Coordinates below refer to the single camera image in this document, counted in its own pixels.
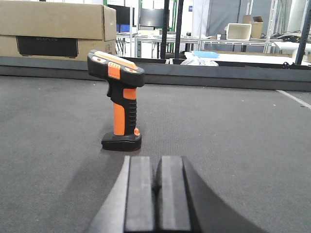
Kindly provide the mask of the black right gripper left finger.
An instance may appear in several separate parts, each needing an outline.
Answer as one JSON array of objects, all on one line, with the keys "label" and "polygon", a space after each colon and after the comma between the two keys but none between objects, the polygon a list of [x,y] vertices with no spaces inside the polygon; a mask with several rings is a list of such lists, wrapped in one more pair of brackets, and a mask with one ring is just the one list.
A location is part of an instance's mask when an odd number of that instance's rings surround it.
[{"label": "black right gripper left finger", "polygon": [[125,156],[121,171],[86,233],[152,233],[152,171],[147,156]]}]

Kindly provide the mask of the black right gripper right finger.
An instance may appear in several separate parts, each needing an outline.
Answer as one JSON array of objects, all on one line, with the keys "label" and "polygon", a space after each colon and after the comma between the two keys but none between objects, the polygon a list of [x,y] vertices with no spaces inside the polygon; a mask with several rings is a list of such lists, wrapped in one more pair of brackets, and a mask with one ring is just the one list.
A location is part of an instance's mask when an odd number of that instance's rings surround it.
[{"label": "black right gripper right finger", "polygon": [[263,233],[223,201],[186,157],[162,156],[156,171],[159,233]]}]

